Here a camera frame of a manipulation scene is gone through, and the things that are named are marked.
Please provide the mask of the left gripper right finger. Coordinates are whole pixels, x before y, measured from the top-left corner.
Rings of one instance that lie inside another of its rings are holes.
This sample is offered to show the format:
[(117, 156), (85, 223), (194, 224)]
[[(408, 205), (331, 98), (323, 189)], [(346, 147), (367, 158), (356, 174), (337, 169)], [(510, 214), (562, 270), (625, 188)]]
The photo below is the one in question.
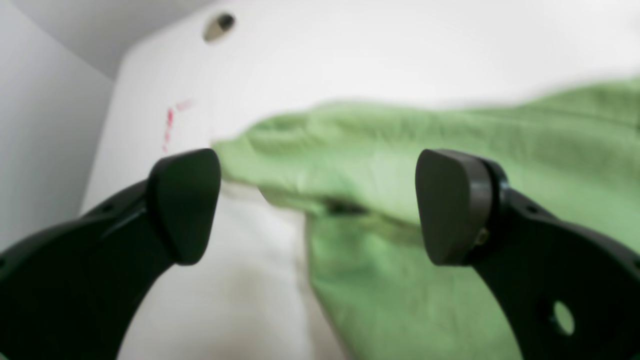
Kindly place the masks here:
[(425, 149), (414, 189), (430, 261), (480, 275), (522, 358), (639, 358), (638, 253), (556, 218), (487, 158)]

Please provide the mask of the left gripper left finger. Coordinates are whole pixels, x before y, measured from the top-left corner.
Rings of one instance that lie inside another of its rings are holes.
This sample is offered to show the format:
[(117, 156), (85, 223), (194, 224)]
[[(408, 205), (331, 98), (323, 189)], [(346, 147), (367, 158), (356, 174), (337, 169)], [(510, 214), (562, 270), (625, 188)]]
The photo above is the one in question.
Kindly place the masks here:
[(158, 278), (203, 257), (220, 187), (214, 150), (176, 153), (80, 218), (2, 251), (2, 357), (115, 360)]

